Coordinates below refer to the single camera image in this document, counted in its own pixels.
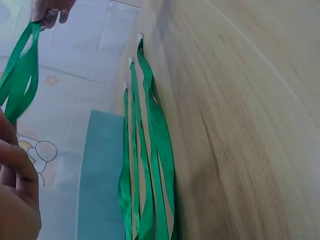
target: light wood panel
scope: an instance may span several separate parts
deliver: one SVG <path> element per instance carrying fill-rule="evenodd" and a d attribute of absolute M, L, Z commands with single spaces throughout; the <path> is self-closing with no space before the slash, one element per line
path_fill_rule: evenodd
<path fill-rule="evenodd" d="M 319 239 L 319 1 L 146 0 L 117 113 L 138 32 L 172 138 L 181 239 Z"/>

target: orange flower print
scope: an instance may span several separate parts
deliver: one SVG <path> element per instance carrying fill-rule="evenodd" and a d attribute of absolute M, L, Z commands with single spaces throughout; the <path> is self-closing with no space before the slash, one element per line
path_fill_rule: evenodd
<path fill-rule="evenodd" d="M 57 78 L 57 76 L 48 76 L 45 80 L 45 83 L 49 86 L 54 86 L 59 83 L 59 79 Z"/>

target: teal card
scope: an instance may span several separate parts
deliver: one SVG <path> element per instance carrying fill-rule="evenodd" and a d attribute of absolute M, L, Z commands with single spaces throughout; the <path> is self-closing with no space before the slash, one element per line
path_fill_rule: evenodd
<path fill-rule="evenodd" d="M 118 199 L 124 117 L 92 110 L 86 135 L 78 207 L 78 240 L 124 240 Z"/>

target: hand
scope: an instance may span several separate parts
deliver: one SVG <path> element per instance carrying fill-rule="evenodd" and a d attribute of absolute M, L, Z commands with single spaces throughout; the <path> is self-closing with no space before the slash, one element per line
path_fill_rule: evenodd
<path fill-rule="evenodd" d="M 32 21 L 42 21 L 42 29 L 52 29 L 60 13 L 60 23 L 68 20 L 76 0 L 32 0 Z"/>
<path fill-rule="evenodd" d="M 41 229 L 38 174 L 0 109 L 0 239 L 36 240 Z"/>

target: green ribbon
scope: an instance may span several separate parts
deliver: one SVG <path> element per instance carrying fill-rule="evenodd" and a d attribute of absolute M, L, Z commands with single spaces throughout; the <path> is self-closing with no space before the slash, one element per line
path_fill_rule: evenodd
<path fill-rule="evenodd" d="M 38 39 L 41 24 L 30 22 L 19 38 L 0 79 L 0 106 L 11 123 L 24 113 L 36 96 L 39 84 Z M 22 56 L 30 36 L 31 47 Z"/>
<path fill-rule="evenodd" d="M 160 178 L 159 160 L 163 169 L 164 185 L 168 197 L 169 206 L 174 219 L 174 226 L 171 239 L 178 239 L 175 216 L 175 164 L 166 118 L 161 106 L 155 100 L 157 92 L 153 71 L 144 54 L 144 41 L 140 40 L 137 48 L 137 58 L 142 69 L 144 80 L 143 89 L 147 108 L 147 118 L 149 126 L 151 144 L 151 164 L 154 179 L 154 187 L 157 203 L 157 240 L 168 240 L 168 222 L 165 210 L 164 195 Z"/>
<path fill-rule="evenodd" d="M 177 215 L 175 212 L 175 193 L 176 193 L 176 183 L 175 183 L 175 165 L 174 157 L 171 146 L 169 129 L 165 119 L 165 115 L 160 105 L 155 100 L 155 94 L 157 92 L 154 74 L 152 69 L 144 55 L 143 50 L 143 39 L 139 42 L 137 48 L 137 58 L 142 69 L 144 80 L 143 80 L 143 89 L 145 92 L 145 102 L 147 108 L 147 123 L 150 137 L 151 145 L 151 155 L 149 165 L 145 132 L 143 128 L 143 119 L 140 107 L 140 96 L 138 88 L 137 73 L 135 65 L 132 62 L 130 64 L 131 70 L 131 111 L 132 111 L 132 149 L 133 149 L 133 169 L 135 175 L 135 184 L 136 188 L 139 189 L 139 173 L 138 173 L 138 151 L 137 151 L 137 130 L 139 131 L 139 140 L 140 140 L 140 158 L 144 170 L 144 180 L 145 180 L 145 204 L 140 216 L 140 208 L 137 206 L 140 205 L 139 191 L 136 190 L 134 197 L 137 198 L 135 203 L 138 202 L 137 206 L 135 204 L 133 212 L 136 222 L 139 222 L 139 227 L 137 228 L 137 236 L 135 240 L 177 240 Z M 129 142 L 128 136 L 128 91 L 124 92 L 124 111 L 125 111 L 125 124 L 124 124 L 124 155 L 123 155 L 123 168 L 121 172 L 119 189 L 121 189 L 120 204 L 122 209 L 122 214 L 124 217 L 124 224 L 126 230 L 126 239 L 132 239 L 132 222 L 129 219 L 132 214 L 132 202 L 131 202 L 131 188 L 130 186 L 130 157 L 129 157 Z M 170 237 L 168 230 L 168 220 L 165 208 L 165 198 L 164 198 L 164 189 L 161 180 L 160 174 L 160 164 L 163 169 L 164 176 L 164 185 L 166 189 L 166 195 L 168 197 L 168 202 L 170 210 L 174 218 L 174 225 L 172 235 Z M 153 185 L 151 181 L 151 170 L 153 176 Z M 124 203 L 124 196 L 127 197 L 127 205 Z M 156 208 L 156 232 L 154 227 L 154 206 Z"/>
<path fill-rule="evenodd" d="M 143 128 L 142 113 L 140 108 L 140 96 L 138 90 L 138 80 L 135 65 L 132 62 L 130 64 L 131 70 L 131 94 L 132 99 L 135 102 L 135 112 L 136 112 L 136 122 L 139 130 L 139 140 L 140 140 L 140 159 L 142 161 L 144 170 L 144 181 L 145 181 L 145 203 L 143 212 L 140 219 L 140 228 L 138 235 L 135 238 L 140 240 L 153 240 L 155 239 L 155 227 L 154 227 L 154 194 L 152 189 L 150 166 L 148 161 L 147 145 L 145 140 L 145 132 Z M 133 148 L 137 148 L 135 142 L 132 142 Z"/>
<path fill-rule="evenodd" d="M 137 147 L 137 120 L 136 120 L 136 97 L 133 94 L 133 84 L 131 85 L 131 119 L 132 119 L 132 151 L 133 151 L 133 172 L 134 172 L 134 205 L 133 213 L 135 219 L 135 229 L 137 234 L 140 227 L 140 188 L 139 188 L 139 161 Z"/>
<path fill-rule="evenodd" d="M 128 131 L 128 89 L 124 95 L 124 123 L 123 123 L 123 160 L 122 170 L 118 185 L 118 195 L 121 213 L 124 218 L 125 239 L 132 240 L 132 199 L 131 199 L 131 177 L 129 157 L 129 131 Z"/>

